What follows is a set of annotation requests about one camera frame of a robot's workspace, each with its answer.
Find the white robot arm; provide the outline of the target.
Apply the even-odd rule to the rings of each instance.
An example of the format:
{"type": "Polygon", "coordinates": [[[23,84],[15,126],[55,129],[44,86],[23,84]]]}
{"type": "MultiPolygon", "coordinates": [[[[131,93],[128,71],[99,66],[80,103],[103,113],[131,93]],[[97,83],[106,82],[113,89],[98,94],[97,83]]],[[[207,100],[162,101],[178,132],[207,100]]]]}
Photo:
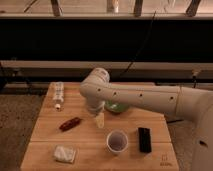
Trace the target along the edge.
{"type": "Polygon", "coordinates": [[[97,116],[106,101],[180,117],[196,124],[191,171],[213,171],[213,91],[183,86],[110,83],[104,68],[94,68],[81,82],[86,108],[97,116]]]}

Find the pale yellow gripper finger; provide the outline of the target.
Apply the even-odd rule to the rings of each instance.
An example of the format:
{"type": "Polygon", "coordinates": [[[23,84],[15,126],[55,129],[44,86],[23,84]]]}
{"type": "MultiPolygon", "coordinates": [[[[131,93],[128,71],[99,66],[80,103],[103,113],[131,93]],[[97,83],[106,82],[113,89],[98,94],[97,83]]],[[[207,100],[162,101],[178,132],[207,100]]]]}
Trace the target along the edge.
{"type": "Polygon", "coordinates": [[[104,114],[100,113],[95,117],[95,122],[98,128],[103,128],[104,127],[104,114]]]}

